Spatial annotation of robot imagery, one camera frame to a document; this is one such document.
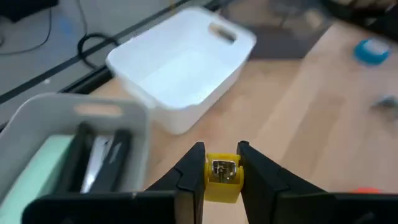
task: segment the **wooden table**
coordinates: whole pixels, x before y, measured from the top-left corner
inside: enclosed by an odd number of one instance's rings
[[[381,66],[353,59],[369,34],[336,23],[303,60],[249,61],[234,86],[181,136],[156,124],[147,186],[197,141],[208,152],[235,153],[240,140],[304,179],[332,191],[376,187],[398,192],[398,124],[370,106],[398,95],[398,56]],[[129,98],[117,79],[94,93]],[[236,204],[205,202],[203,223],[247,222]]]

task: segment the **green object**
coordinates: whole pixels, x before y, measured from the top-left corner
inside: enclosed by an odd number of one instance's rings
[[[54,135],[44,142],[1,204],[0,223],[21,223],[26,205],[52,192],[72,139],[72,135]]]

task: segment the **blue object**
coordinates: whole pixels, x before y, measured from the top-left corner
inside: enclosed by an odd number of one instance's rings
[[[355,57],[368,65],[380,65],[390,55],[391,48],[377,39],[362,40],[354,49]]]

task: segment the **orange object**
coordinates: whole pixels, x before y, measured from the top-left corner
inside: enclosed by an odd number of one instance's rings
[[[357,190],[354,190],[353,193],[358,194],[379,194],[381,191],[379,189],[375,189],[373,187],[360,187]]]

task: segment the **black cable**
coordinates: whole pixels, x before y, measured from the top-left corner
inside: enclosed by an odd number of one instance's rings
[[[51,30],[52,30],[52,11],[51,11],[51,9],[49,9],[49,31],[47,32],[47,36],[46,36],[45,40],[41,44],[36,45],[34,47],[31,47],[29,49],[25,49],[25,50],[18,50],[18,51],[14,51],[14,52],[4,52],[4,53],[0,52],[0,56],[10,56],[10,55],[23,54],[23,53],[31,52],[33,50],[36,50],[36,49],[40,48],[45,43],[47,43],[47,41],[49,40],[50,35],[51,35]]]
[[[86,20],[86,15],[83,11],[83,8],[81,6],[81,2],[80,0],[75,0],[76,4],[79,8],[79,12],[80,12],[80,17],[81,17],[81,23],[83,24],[83,30],[85,35],[79,40],[79,42],[77,43],[77,56],[80,58],[80,60],[83,61],[84,64],[86,64],[88,67],[92,68],[92,69],[98,69],[98,66],[96,66],[95,64],[89,62],[87,60],[87,54],[86,52],[83,52],[83,45],[85,44],[85,42],[88,39],[91,38],[100,38],[100,39],[104,39],[104,42],[108,42],[109,44],[114,44],[115,46],[119,46],[119,42],[118,40],[116,40],[113,37],[110,37],[108,35],[102,34],[102,33],[92,33],[92,34],[88,34],[88,26],[87,26],[87,20]]]

